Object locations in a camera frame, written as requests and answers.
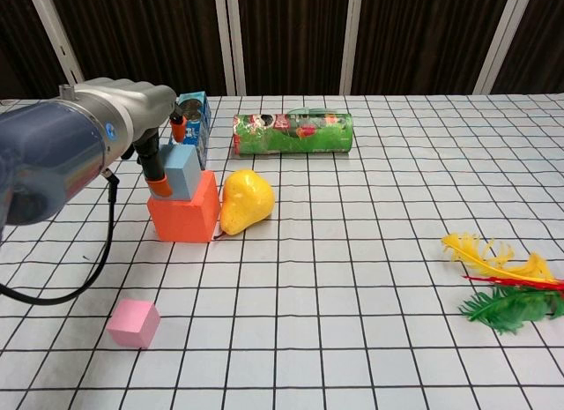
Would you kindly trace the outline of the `green chips can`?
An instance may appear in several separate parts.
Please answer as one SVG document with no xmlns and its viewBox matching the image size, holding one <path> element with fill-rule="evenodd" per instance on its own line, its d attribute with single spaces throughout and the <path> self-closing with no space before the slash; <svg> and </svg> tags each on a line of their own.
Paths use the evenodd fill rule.
<svg viewBox="0 0 564 410">
<path fill-rule="evenodd" d="M 347 153 L 353 145 L 353 117 L 347 113 L 236 115 L 233 142 L 238 155 Z"/>
</svg>

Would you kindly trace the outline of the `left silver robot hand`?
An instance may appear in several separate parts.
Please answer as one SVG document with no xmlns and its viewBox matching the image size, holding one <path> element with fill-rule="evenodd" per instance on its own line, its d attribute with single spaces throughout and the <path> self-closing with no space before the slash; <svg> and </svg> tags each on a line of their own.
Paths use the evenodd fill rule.
<svg viewBox="0 0 564 410">
<path fill-rule="evenodd" d="M 105 164 L 137 154 L 153 195 L 171 198 L 173 187 L 160 157 L 159 127 L 184 123 L 174 89 L 147 81 L 94 78 L 75 85 L 78 106 L 100 124 L 107 142 Z"/>
</svg>

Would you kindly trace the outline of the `white double frame post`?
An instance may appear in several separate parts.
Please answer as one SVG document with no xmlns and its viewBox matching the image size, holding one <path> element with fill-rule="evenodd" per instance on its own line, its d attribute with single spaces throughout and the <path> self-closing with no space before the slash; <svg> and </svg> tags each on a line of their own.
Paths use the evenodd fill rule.
<svg viewBox="0 0 564 410">
<path fill-rule="evenodd" d="M 239 0 L 215 0 L 226 92 L 247 94 Z"/>
</svg>

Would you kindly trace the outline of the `yellow plastic pear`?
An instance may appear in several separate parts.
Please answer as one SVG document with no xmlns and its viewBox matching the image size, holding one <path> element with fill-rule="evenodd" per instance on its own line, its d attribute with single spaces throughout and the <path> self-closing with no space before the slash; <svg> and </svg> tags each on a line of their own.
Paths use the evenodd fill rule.
<svg viewBox="0 0 564 410">
<path fill-rule="evenodd" d="M 252 169 L 233 172 L 225 181 L 219 235 L 238 235 L 266 219 L 275 204 L 274 189 Z"/>
</svg>

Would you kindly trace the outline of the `colourful feather shuttlecock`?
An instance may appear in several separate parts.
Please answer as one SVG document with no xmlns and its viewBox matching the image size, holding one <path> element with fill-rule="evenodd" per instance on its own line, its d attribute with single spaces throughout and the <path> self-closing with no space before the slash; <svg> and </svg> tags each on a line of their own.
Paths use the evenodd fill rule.
<svg viewBox="0 0 564 410">
<path fill-rule="evenodd" d="M 448 234 L 442 245 L 453 262 L 467 268 L 466 279 L 491 288 L 489 294 L 476 292 L 459 307 L 468 320 L 499 334 L 515 334 L 527 322 L 564 317 L 564 280 L 554 277 L 539 254 L 513 264 L 515 252 L 509 245 L 494 239 L 482 242 L 470 234 Z"/>
</svg>

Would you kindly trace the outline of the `small pink foam cube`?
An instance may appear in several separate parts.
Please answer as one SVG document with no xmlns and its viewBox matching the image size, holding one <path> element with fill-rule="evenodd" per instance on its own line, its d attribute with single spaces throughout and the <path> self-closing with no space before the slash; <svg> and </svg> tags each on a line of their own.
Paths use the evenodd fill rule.
<svg viewBox="0 0 564 410">
<path fill-rule="evenodd" d="M 122 299 L 117 303 L 106 330 L 118 345 L 148 348 L 159 324 L 160 314 L 153 302 Z"/>
</svg>

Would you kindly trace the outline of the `white black-checked tablecloth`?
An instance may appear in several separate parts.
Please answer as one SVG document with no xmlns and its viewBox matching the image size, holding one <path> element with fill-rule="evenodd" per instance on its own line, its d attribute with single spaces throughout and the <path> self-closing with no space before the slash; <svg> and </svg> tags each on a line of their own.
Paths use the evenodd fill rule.
<svg viewBox="0 0 564 410">
<path fill-rule="evenodd" d="M 541 255 L 564 279 L 564 93 L 213 97 L 207 166 L 276 193 L 269 219 L 160 242 L 134 160 L 115 239 L 73 302 L 0 296 L 0 410 L 564 410 L 564 317 L 499 334 L 459 307 L 480 284 L 441 239 Z M 236 115 L 330 108 L 347 153 L 234 151 Z M 106 330 L 153 302 L 148 348 Z"/>
</svg>

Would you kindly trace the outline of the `blue foam cube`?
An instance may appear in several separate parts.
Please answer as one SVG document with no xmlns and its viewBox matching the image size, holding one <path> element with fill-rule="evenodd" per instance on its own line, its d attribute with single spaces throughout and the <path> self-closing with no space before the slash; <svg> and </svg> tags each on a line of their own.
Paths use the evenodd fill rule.
<svg viewBox="0 0 564 410">
<path fill-rule="evenodd" d="M 188 200 L 194 198 L 202 178 L 202 169 L 193 145 L 169 144 L 160 148 L 167 183 L 172 194 L 167 200 Z"/>
</svg>

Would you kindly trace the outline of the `blue cookie box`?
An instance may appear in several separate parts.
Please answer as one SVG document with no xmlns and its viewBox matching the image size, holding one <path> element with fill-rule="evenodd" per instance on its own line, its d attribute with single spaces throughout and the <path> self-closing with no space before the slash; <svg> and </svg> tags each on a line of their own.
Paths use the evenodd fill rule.
<svg viewBox="0 0 564 410">
<path fill-rule="evenodd" d="M 179 121 L 178 117 L 170 120 L 171 135 L 168 143 L 193 145 L 197 150 L 200 167 L 205 170 L 212 121 L 206 93 L 205 91 L 182 93 L 177 98 L 177 103 L 184 119 L 181 124 L 176 123 Z"/>
</svg>

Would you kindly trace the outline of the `big orange foam cube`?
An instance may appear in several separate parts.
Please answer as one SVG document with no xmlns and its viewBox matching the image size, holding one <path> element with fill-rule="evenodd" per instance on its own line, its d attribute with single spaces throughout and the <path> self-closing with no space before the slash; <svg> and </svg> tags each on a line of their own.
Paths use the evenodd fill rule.
<svg viewBox="0 0 564 410">
<path fill-rule="evenodd" d="M 147 207 L 163 242 L 210 242 L 219 218 L 219 191 L 215 174 L 205 170 L 190 200 L 159 200 L 150 197 Z"/>
</svg>

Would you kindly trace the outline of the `black pleated curtain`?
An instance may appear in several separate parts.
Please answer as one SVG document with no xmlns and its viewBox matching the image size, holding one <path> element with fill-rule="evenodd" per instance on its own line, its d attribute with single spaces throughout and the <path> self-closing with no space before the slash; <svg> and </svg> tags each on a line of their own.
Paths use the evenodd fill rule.
<svg viewBox="0 0 564 410">
<path fill-rule="evenodd" d="M 215 0 L 53 0 L 84 77 L 226 93 Z M 362 0 L 353 94 L 469 94 L 507 0 Z M 348 0 L 239 0 L 246 95 L 339 92 Z"/>
</svg>

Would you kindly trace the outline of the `white metal frame post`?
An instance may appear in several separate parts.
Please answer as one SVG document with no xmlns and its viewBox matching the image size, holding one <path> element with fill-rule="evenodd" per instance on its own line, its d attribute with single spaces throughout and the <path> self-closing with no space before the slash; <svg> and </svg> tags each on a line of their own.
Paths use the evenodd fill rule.
<svg viewBox="0 0 564 410">
<path fill-rule="evenodd" d="M 348 0 L 339 93 L 350 95 L 353 82 L 362 0 Z"/>
<path fill-rule="evenodd" d="M 529 1 L 507 0 L 473 88 L 473 95 L 492 92 Z"/>
<path fill-rule="evenodd" d="M 85 81 L 76 54 L 53 0 L 31 0 L 69 85 Z"/>
</svg>

